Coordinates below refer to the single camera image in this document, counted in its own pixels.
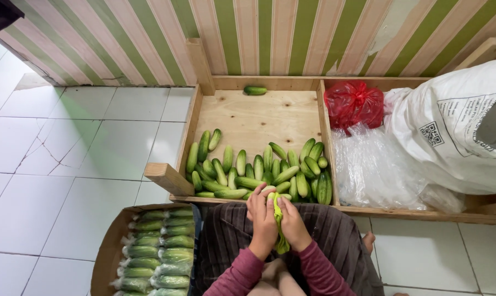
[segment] sleeve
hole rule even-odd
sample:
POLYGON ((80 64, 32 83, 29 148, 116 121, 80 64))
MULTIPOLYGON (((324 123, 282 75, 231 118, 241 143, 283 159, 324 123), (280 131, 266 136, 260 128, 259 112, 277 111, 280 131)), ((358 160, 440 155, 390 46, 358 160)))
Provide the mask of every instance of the sleeve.
POLYGON ((228 268, 204 293, 204 296, 246 296, 261 278, 264 262, 250 249, 242 249, 228 268))
POLYGON ((355 296, 343 277, 323 254, 317 243, 298 253, 311 296, 355 296))

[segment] brown fabric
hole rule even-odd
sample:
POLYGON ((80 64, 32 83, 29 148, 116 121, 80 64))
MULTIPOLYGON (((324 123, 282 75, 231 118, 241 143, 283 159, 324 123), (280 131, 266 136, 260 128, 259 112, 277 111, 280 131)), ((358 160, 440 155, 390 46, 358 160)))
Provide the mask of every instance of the brown fabric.
MULTIPOLYGON (((346 214, 326 205, 295 204, 306 229, 336 270, 357 295, 384 296, 383 286, 372 264, 357 226, 346 214)), ((202 295, 231 266, 239 249, 250 245, 253 226, 246 218, 246 204, 230 202, 211 208, 199 239, 199 259, 195 266, 194 295, 202 295)), ((289 272, 310 295, 301 261, 291 252, 273 251, 266 259, 281 258, 289 272)))

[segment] striped wallpaper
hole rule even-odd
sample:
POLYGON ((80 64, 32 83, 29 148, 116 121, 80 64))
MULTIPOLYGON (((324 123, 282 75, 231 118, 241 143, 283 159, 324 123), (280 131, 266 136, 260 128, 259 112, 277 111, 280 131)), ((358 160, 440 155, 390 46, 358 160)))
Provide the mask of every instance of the striped wallpaper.
POLYGON ((12 0, 0 38, 60 85, 215 75, 435 76, 496 37, 496 0, 12 0))

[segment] cardboard box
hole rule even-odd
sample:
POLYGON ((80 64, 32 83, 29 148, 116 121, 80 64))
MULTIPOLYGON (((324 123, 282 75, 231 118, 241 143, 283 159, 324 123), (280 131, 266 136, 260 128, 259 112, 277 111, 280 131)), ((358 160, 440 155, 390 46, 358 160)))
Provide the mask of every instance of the cardboard box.
MULTIPOLYGON (((109 226, 109 229, 105 233, 104 240, 101 242, 96 261, 94 262, 93 277, 90 281, 90 294, 92 296, 113 296, 113 294, 116 293, 116 290, 112 286, 109 286, 109 283, 118 278, 116 269, 119 267, 118 264, 120 263, 120 260, 124 259, 124 255, 121 251, 124 245, 120 240, 122 237, 126 237, 130 232, 128 225, 133 221, 133 216, 135 214, 147 210, 173 209, 187 206, 193 208, 195 239, 197 239, 202 229, 202 219, 199 209, 193 204, 150 204, 126 207, 121 210, 118 216, 113 220, 113 223, 111 223, 111 226, 109 226)), ((193 275, 191 284, 192 286, 194 284, 193 275)), ((189 287, 188 295, 191 295, 192 286, 189 287)))

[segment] green cloth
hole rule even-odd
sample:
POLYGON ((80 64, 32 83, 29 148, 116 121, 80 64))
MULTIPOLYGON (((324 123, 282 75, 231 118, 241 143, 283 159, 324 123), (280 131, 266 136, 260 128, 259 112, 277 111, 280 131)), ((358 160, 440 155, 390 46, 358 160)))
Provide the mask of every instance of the green cloth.
POLYGON ((290 244, 285 239, 283 235, 283 231, 280 228, 280 222, 283 219, 283 212, 281 212, 280 207, 277 205, 277 198, 279 197, 279 193, 275 193, 274 195, 274 217, 277 222, 277 228, 279 230, 279 240, 275 243, 275 249, 279 254, 284 254, 290 251, 290 244))

